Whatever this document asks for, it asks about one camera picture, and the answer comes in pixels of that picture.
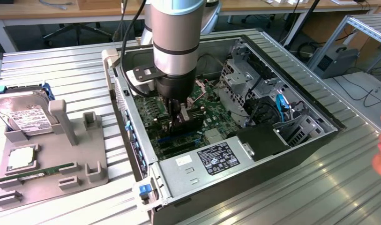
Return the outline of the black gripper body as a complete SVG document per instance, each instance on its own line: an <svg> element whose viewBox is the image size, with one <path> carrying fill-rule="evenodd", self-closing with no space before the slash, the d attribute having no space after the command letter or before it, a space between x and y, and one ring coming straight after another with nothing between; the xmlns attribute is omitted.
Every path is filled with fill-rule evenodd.
<svg viewBox="0 0 381 225"><path fill-rule="evenodd" d="M193 93L196 70L184 75L165 75L157 78L158 93L169 99L185 101Z"/></svg>

